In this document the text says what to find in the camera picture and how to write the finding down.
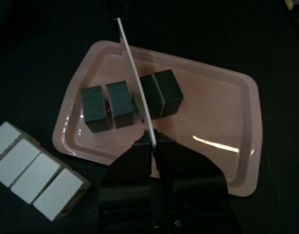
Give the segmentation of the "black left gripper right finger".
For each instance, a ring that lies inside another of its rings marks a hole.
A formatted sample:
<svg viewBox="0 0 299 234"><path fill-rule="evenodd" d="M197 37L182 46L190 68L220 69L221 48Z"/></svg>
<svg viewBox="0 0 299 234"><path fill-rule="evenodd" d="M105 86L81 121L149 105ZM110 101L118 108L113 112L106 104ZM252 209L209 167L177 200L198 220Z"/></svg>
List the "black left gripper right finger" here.
<svg viewBox="0 0 299 234"><path fill-rule="evenodd" d="M160 132L156 136L168 234L242 234L222 170L169 136Z"/></svg>

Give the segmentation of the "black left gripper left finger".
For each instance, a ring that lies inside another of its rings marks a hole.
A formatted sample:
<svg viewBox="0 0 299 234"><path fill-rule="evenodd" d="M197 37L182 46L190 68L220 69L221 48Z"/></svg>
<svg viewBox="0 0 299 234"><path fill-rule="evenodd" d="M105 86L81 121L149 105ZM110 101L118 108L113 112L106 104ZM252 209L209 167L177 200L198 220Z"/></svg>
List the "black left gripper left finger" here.
<svg viewBox="0 0 299 234"><path fill-rule="evenodd" d="M152 234L150 174L152 145L144 133L104 176L98 234Z"/></svg>

